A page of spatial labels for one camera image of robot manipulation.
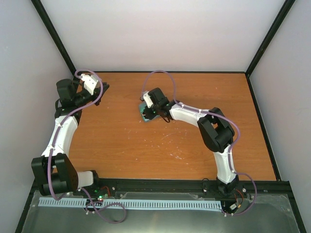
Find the grey-green glasses case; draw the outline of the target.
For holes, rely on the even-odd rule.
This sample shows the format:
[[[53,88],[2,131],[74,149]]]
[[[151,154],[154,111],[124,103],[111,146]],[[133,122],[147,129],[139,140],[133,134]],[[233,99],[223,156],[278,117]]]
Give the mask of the grey-green glasses case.
[[[144,122],[149,122],[159,118],[159,115],[152,108],[148,108],[146,102],[144,101],[139,105],[138,108]]]

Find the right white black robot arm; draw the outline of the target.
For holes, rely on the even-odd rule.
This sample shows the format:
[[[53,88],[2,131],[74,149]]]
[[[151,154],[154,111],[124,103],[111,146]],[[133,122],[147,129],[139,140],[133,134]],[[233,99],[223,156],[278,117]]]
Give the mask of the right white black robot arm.
[[[179,120],[197,127],[204,145],[213,152],[217,186],[223,196],[236,188],[239,177],[234,169],[232,144],[235,132],[219,108],[201,110],[178,101],[169,101],[160,88],[142,92],[140,112],[145,121],[161,117],[167,123]]]

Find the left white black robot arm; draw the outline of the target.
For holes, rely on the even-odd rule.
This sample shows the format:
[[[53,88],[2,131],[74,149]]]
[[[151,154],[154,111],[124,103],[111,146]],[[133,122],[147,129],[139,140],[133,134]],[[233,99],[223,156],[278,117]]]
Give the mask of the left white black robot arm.
[[[83,75],[81,82],[62,79],[56,88],[59,99],[55,103],[52,136],[42,155],[31,162],[38,190],[41,195],[55,195],[56,199],[81,187],[90,195],[97,195],[101,190],[97,172],[76,171],[69,160],[69,149],[82,109],[90,103],[98,106],[109,85],[100,83],[94,75]]]

